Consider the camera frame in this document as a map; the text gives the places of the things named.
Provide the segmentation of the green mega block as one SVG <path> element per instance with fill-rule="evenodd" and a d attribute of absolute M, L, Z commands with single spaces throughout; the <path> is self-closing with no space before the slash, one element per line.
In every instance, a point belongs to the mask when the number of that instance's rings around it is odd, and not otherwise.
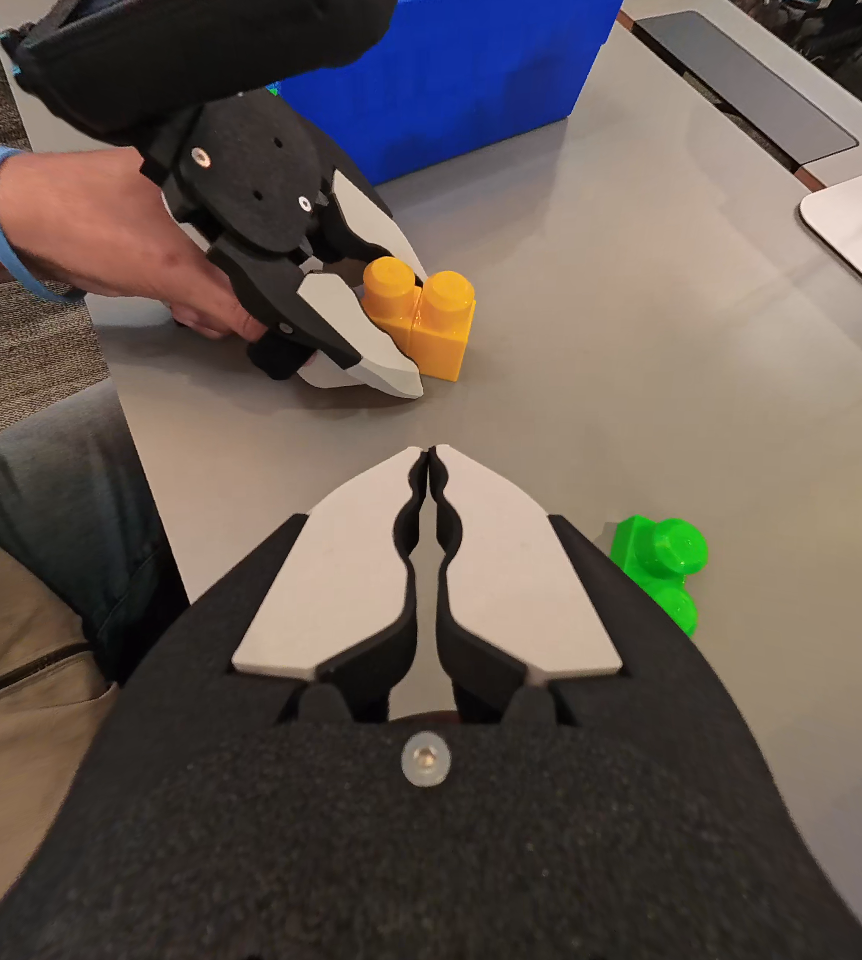
<path fill-rule="evenodd" d="M 693 637 L 699 614 L 686 583 L 708 562 L 707 542 L 696 526 L 681 518 L 632 515 L 616 525 L 609 558 Z"/>

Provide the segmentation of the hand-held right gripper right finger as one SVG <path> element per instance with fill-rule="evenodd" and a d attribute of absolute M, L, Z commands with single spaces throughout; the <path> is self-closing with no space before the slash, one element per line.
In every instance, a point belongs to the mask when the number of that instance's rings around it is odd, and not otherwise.
<path fill-rule="evenodd" d="M 612 676 L 622 660 L 550 516 L 448 444 L 430 451 L 437 504 L 437 651 L 463 690 Z"/>

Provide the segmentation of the person's jeans leg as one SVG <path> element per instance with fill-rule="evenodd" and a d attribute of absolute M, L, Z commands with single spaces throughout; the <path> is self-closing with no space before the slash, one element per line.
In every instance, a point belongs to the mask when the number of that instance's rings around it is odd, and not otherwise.
<path fill-rule="evenodd" d="M 0 432 L 0 547 L 81 618 L 122 686 L 189 606 L 111 379 Z"/>

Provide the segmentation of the blue storage bin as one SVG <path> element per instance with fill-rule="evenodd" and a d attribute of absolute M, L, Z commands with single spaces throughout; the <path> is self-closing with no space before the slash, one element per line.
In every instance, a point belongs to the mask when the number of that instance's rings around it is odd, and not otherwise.
<path fill-rule="evenodd" d="M 358 61 L 278 90 L 377 186 L 566 119 L 620 6 L 399 2 Z"/>

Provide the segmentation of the black flat panel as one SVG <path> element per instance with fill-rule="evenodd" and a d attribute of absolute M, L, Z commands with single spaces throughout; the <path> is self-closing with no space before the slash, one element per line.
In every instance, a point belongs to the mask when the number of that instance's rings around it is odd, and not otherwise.
<path fill-rule="evenodd" d="M 795 169 L 859 145 L 849 131 L 695 10 L 638 19 L 632 32 L 679 75 L 711 92 L 726 114 L 742 118 Z"/>

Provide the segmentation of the orange mega block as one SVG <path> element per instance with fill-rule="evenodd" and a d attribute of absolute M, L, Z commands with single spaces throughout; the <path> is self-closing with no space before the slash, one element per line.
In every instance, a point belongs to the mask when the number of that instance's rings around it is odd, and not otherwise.
<path fill-rule="evenodd" d="M 362 306 L 368 318 L 389 334 L 403 354 L 410 348 L 413 324 L 423 288 L 403 260 L 382 256 L 364 271 Z"/>
<path fill-rule="evenodd" d="M 474 286 L 463 274 L 442 270 L 423 283 L 404 348 L 423 376 L 458 381 L 475 309 Z"/>

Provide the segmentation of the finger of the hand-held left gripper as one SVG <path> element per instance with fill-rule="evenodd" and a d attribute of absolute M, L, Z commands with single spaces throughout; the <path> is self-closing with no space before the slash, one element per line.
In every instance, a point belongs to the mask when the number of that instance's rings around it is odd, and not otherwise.
<path fill-rule="evenodd" d="M 380 195 L 364 179 L 334 169 L 323 208 L 323 235 L 344 258 L 370 262 L 396 258 L 413 271 L 418 285 L 428 273 Z"/>
<path fill-rule="evenodd" d="M 337 275 L 308 273 L 296 294 L 324 321 L 325 332 L 347 345 L 320 346 L 296 375 L 317 389 L 363 384 L 389 396 L 415 401 L 424 395 L 415 363 L 388 333 L 368 318 L 355 291 Z"/>

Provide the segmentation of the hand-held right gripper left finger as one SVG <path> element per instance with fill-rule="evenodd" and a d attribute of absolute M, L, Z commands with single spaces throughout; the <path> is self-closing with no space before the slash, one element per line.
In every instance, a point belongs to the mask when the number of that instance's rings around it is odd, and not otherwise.
<path fill-rule="evenodd" d="M 310 510 L 232 656 L 237 672 L 312 681 L 409 623 L 426 458 L 406 447 Z"/>

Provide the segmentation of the person's beige jacket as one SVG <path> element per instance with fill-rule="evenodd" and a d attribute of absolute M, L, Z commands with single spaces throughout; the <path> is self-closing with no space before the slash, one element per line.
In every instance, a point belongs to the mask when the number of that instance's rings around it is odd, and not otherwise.
<path fill-rule="evenodd" d="M 0 548 L 0 901 L 50 829 L 116 697 L 77 614 Z"/>

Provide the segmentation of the person's left hand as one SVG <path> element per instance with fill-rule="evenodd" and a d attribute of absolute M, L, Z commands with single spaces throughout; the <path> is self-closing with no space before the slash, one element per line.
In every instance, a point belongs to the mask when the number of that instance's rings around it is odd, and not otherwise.
<path fill-rule="evenodd" d="M 217 340 L 267 328 L 184 233 L 133 149 L 21 153 L 0 168 L 0 223 L 42 279 L 90 294 L 144 298 Z"/>

